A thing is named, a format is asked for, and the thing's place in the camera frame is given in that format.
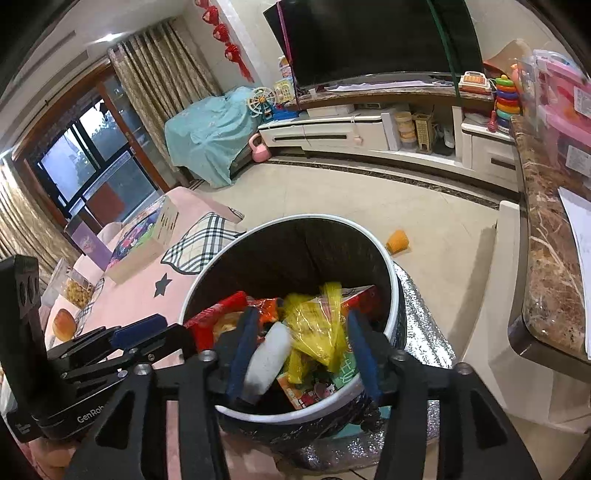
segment white paper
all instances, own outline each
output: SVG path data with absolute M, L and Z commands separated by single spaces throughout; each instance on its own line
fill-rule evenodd
M 569 217 L 579 255 L 583 276 L 581 295 L 585 306 L 585 351 L 591 360 L 591 202 L 562 187 L 558 188 L 558 193 Z
M 565 165 L 574 171 L 582 173 L 586 177 L 591 177 L 591 155 L 577 147 L 569 145 Z
M 591 118 L 591 95 L 582 91 L 580 88 L 574 88 L 574 109 Z
M 409 80 L 407 82 L 386 82 L 386 83 L 360 83 L 358 85 L 339 85 L 328 87 L 329 92 L 355 92 L 357 90 L 379 90 L 382 88 L 406 88 L 406 87 L 440 87 L 453 85 L 449 83 L 427 83 L 422 80 Z

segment white bottle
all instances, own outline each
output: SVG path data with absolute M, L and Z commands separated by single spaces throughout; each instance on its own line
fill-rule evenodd
M 267 333 L 265 341 L 252 354 L 244 377 L 241 399 L 255 405 L 269 390 L 290 352 L 290 329 L 277 322 Z

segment red snack package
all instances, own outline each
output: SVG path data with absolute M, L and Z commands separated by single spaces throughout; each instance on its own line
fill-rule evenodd
M 234 295 L 219 301 L 215 305 L 199 312 L 194 317 L 184 322 L 184 327 L 191 330 L 195 345 L 199 352 L 213 348 L 213 327 L 225 314 L 241 312 L 248 306 L 246 293 L 237 291 Z
M 256 308 L 261 315 L 259 317 L 259 328 L 262 328 L 264 323 L 279 320 L 277 300 L 279 299 L 248 299 L 248 306 Z
M 379 318 L 382 304 L 379 298 L 378 288 L 375 285 L 358 288 L 343 288 L 340 304 L 341 315 L 347 318 L 350 309 L 359 309 L 373 321 Z

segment yellow plastic bag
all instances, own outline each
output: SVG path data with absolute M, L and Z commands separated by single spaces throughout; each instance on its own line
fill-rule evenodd
M 285 299 L 285 323 L 291 329 L 293 347 L 337 372 L 347 348 L 340 318 L 341 288 L 327 283 L 322 295 L 311 299 L 291 294 Z
M 287 359 L 287 379 L 294 385 L 300 385 L 304 382 L 306 375 L 314 367 L 314 361 L 305 353 L 296 348 L 291 349 Z

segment cardboard box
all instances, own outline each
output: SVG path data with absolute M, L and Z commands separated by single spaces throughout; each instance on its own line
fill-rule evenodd
M 123 228 L 105 274 L 123 283 L 143 270 L 168 248 L 178 218 L 174 203 L 163 196 Z

